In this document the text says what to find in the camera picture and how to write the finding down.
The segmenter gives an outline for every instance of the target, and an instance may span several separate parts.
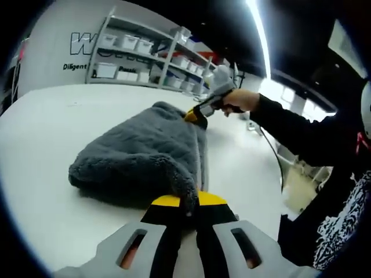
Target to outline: black ceiling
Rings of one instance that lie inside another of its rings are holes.
[[[187,27],[219,56],[265,76],[263,51],[245,0],[130,1]],[[347,103],[364,81],[328,48],[335,18],[317,0],[260,0],[272,79],[328,111]]]

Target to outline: hand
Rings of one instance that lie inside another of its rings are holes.
[[[245,89],[235,89],[223,98],[224,105],[230,104],[243,111],[254,111],[259,103],[260,95]],[[222,108],[226,117],[233,112],[231,108]]]

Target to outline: window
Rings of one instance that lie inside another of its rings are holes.
[[[305,102],[303,117],[313,122],[314,120],[322,121],[327,116],[333,116],[335,113],[327,113],[318,105],[315,105],[312,101],[307,100]]]
[[[284,109],[290,109],[295,92],[271,79],[264,79],[261,83],[259,93],[279,102]]]

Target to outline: white tabletop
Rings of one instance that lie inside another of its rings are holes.
[[[21,235],[48,269],[85,263],[98,243],[143,216],[141,210],[81,197],[68,182],[68,167],[87,143],[156,101],[184,110],[196,104],[166,90],[71,85],[30,92],[0,117],[5,199]],[[264,137],[247,131],[235,115],[216,112],[209,118],[207,138],[209,192],[226,199],[240,219],[277,239],[280,173]],[[191,276],[180,270],[184,266]],[[175,277],[202,277],[194,245],[182,246],[176,268]]]

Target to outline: microfiber towel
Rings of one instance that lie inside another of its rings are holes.
[[[207,187],[206,134],[185,112],[158,102],[89,143],[69,169],[78,188],[130,202],[173,194],[187,212]]]

